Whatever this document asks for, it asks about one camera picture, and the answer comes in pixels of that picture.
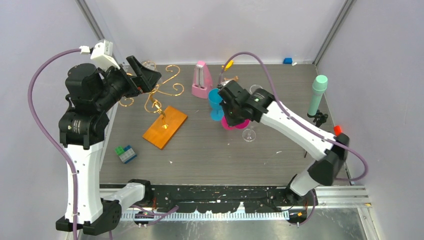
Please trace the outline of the clear wine glass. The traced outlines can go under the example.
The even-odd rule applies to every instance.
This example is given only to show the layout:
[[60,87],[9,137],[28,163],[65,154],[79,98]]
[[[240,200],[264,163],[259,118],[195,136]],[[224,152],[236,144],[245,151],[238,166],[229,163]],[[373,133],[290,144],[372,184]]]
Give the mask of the clear wine glass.
[[156,70],[157,70],[157,65],[156,65],[156,63],[155,63],[154,61],[151,61],[151,60],[144,60],[144,61],[142,61],[142,62],[141,62],[141,64],[142,64],[145,68],[147,68],[147,69],[149,69],[149,70],[152,70],[152,71],[156,71]]
[[253,126],[247,127],[242,132],[243,140],[248,142],[248,143],[253,142],[256,139],[256,136],[257,136],[257,134],[256,134]]
[[253,94],[256,90],[259,90],[259,89],[263,89],[263,87],[261,85],[258,85],[258,84],[253,84],[253,85],[250,86],[248,91],[249,91],[250,94]]

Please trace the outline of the blue plastic wine glass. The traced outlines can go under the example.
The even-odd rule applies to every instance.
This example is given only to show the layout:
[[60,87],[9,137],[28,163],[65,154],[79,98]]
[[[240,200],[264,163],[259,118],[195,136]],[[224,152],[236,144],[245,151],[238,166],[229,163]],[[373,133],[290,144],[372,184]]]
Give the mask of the blue plastic wine glass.
[[208,93],[208,101],[211,107],[210,117],[214,121],[221,121],[224,117],[224,111],[220,103],[222,102],[222,97],[218,94],[219,89],[214,88]]

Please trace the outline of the pink plastic wine glass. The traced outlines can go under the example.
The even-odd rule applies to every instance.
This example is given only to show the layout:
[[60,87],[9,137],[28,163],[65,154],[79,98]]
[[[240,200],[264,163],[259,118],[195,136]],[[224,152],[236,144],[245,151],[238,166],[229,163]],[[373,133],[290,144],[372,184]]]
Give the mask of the pink plastic wine glass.
[[229,125],[226,118],[223,117],[221,119],[221,125],[225,130],[235,130],[235,129],[245,129],[248,127],[249,123],[251,122],[249,119],[246,119],[243,123],[237,124],[237,125]]

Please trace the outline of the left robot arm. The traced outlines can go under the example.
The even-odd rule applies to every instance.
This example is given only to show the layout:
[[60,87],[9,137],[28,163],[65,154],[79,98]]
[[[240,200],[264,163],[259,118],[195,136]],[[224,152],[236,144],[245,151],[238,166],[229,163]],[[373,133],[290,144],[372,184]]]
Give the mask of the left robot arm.
[[72,67],[65,80],[69,104],[58,123],[60,149],[70,158],[68,167],[68,207],[57,220],[59,231],[82,230],[98,236],[114,230],[122,211],[138,203],[148,207],[153,190],[148,180],[132,179],[123,188],[100,196],[101,155],[109,124],[108,111],[123,97],[149,93],[161,79],[160,72],[127,57],[134,75],[119,65],[105,69],[92,63]]

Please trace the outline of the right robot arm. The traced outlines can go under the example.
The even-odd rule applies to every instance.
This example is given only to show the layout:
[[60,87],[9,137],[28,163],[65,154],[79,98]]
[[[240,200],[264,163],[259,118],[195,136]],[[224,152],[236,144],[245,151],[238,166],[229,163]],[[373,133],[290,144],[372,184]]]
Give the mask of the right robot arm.
[[268,126],[306,150],[313,162],[300,174],[296,174],[284,189],[283,198],[290,205],[299,205],[318,186],[331,186],[347,158],[349,137],[344,133],[336,136],[323,131],[304,119],[296,120],[296,114],[287,108],[281,110],[280,101],[265,89],[249,93],[236,81],[229,80],[218,85],[224,117],[229,126],[245,120]]

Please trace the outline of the orange wooden rack base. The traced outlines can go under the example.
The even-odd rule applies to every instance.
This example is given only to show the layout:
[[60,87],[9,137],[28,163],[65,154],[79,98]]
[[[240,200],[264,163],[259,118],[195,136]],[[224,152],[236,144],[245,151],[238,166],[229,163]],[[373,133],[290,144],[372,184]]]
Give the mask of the orange wooden rack base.
[[168,106],[142,135],[143,139],[163,150],[172,137],[188,119],[188,115],[175,107]]

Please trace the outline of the tan arch block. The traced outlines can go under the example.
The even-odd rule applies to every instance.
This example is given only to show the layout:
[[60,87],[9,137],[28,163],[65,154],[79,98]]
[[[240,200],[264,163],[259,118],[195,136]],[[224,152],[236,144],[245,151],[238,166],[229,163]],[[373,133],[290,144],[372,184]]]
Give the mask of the tan arch block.
[[237,75],[234,76],[234,77],[232,77],[232,78],[227,78],[227,77],[224,78],[224,81],[225,82],[228,82],[228,81],[235,81],[235,82],[237,82],[238,80],[239,80],[239,77]]

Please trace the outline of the pink metronome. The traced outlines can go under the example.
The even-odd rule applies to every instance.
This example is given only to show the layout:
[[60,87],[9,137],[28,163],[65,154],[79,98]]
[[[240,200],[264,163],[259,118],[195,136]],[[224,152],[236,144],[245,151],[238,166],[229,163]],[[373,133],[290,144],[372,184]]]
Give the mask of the pink metronome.
[[213,78],[207,64],[198,61],[194,67],[191,94],[197,98],[207,99],[213,88]]

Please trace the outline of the yellow curved block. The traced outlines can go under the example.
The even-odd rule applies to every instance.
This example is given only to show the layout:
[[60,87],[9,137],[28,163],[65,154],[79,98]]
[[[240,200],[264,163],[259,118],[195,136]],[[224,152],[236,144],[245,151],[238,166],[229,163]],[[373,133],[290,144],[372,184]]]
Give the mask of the yellow curved block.
[[230,60],[228,63],[223,64],[223,65],[221,66],[221,69],[222,69],[224,72],[226,72],[227,70],[229,70],[229,69],[233,66],[233,64],[234,64],[234,60]]

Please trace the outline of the blue block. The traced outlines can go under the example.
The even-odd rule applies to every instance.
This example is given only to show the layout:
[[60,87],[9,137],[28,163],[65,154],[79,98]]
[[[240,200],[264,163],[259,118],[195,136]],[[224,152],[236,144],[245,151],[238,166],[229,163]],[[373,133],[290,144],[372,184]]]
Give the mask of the blue block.
[[293,63],[293,59],[291,57],[286,57],[283,59],[282,63],[285,65],[291,65]]

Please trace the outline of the green blue toy bricks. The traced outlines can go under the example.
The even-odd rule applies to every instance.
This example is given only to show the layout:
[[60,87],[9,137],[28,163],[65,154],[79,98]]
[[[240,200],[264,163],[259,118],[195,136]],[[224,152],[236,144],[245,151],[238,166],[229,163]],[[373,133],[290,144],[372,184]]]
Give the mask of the green blue toy bricks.
[[124,164],[128,164],[137,157],[137,154],[134,152],[133,148],[130,145],[127,145],[125,147],[118,146],[114,149],[114,151]]

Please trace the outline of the mint green microphone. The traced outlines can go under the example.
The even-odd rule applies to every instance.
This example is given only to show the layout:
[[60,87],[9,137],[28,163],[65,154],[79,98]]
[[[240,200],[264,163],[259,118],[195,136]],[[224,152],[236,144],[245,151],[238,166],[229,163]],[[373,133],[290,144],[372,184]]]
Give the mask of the mint green microphone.
[[321,103],[323,94],[328,87],[328,78],[325,75],[317,75],[312,83],[312,97],[309,103],[307,114],[309,116],[316,115]]

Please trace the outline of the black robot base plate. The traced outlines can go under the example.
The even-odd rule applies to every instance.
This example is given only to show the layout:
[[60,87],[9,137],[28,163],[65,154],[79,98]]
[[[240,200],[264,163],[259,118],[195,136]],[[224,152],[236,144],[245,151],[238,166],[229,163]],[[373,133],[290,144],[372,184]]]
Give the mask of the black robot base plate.
[[316,192],[296,197],[284,186],[264,185],[153,185],[136,207],[160,214],[178,207],[177,213],[225,214],[244,209],[248,214],[279,213],[284,209],[311,210],[318,205]]

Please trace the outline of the orange red block by wall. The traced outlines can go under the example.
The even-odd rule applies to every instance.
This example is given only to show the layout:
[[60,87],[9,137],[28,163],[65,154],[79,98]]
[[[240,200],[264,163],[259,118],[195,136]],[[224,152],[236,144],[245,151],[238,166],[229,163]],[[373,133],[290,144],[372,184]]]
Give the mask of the orange red block by wall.
[[335,125],[335,126],[333,127],[333,131],[334,131],[334,134],[335,134],[336,136],[339,136],[340,134],[342,134],[342,133],[343,133],[342,128],[341,128],[341,126],[339,126],[339,125]]

